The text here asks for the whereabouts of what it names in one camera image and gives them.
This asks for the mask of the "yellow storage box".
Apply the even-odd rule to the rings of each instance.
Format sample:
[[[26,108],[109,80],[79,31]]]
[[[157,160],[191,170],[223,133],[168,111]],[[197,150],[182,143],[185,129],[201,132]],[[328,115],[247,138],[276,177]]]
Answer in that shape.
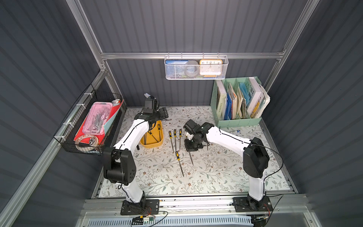
[[[144,148],[160,147],[164,141],[162,122],[157,121],[155,127],[142,136],[140,143]]]

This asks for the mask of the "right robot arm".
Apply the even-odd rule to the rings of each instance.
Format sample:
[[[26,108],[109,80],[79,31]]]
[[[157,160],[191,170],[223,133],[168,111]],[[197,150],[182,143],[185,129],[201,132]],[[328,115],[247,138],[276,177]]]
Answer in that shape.
[[[227,133],[215,125],[205,122],[199,125],[193,120],[183,126],[187,139],[184,140],[188,152],[203,148],[203,142],[214,143],[225,147],[243,159],[243,170],[249,176],[249,192],[244,206],[253,211],[267,205],[265,178],[270,157],[261,139],[252,140]]]

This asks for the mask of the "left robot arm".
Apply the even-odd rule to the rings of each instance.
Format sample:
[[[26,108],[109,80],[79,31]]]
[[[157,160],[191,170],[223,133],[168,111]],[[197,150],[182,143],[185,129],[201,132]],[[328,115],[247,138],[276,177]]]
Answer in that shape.
[[[145,209],[146,198],[134,180],[137,168],[133,154],[142,137],[156,126],[157,121],[167,118],[166,108],[159,108],[158,100],[149,95],[124,137],[102,153],[104,178],[117,186],[128,204],[139,209]]]

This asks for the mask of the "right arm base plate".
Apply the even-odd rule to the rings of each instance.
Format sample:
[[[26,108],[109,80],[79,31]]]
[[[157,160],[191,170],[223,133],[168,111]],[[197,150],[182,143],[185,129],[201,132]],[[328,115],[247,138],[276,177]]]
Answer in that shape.
[[[236,212],[267,212],[273,211],[273,206],[268,196],[263,196],[260,201],[250,197],[234,197],[232,206]]]

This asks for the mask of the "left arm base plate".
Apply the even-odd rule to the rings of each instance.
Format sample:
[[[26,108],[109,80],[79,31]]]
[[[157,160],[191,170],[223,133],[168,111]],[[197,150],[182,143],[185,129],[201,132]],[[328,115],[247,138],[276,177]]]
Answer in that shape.
[[[120,215],[156,215],[159,213],[160,200],[145,200],[140,203],[123,201]]]

